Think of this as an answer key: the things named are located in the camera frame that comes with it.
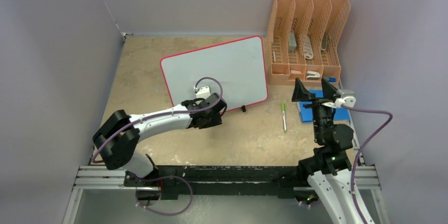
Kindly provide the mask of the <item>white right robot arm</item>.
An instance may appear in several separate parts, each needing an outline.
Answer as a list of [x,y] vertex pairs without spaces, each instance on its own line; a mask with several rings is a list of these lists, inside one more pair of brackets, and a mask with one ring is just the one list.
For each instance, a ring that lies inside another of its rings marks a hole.
[[355,93],[337,89],[328,80],[322,79],[322,97],[317,97],[295,79],[293,102],[307,101],[306,108],[312,111],[314,141],[319,145],[312,157],[300,160],[297,180],[310,185],[323,203],[333,223],[373,223],[360,192],[354,182],[355,168],[346,151],[353,147],[354,131],[346,124],[334,123],[337,108],[354,107]]

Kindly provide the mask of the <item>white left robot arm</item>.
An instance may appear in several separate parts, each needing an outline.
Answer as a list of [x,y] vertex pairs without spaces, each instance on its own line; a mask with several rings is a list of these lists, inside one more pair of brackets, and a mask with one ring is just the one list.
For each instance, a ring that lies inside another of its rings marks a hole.
[[100,157],[108,170],[124,169],[136,175],[143,186],[152,186],[157,181],[156,166],[149,155],[137,151],[137,145],[172,130],[221,125],[221,113],[226,110],[227,103],[217,93],[149,114],[130,115],[117,110],[92,138],[97,148],[92,161]]

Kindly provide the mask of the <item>green capped marker pen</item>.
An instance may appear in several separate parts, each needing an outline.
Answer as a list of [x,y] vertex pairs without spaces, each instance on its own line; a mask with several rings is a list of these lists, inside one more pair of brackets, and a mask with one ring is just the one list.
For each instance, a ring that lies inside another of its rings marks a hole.
[[283,123],[283,132],[287,132],[287,122],[286,122],[286,105],[282,103],[282,123]]

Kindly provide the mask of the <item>red-framed whiteboard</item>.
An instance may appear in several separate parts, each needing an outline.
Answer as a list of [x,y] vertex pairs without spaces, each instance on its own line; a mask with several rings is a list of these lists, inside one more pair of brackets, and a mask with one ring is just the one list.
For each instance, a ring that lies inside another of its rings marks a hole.
[[163,57],[163,78],[172,104],[195,97],[195,87],[223,90],[228,110],[265,101],[268,83],[263,39],[250,36]]

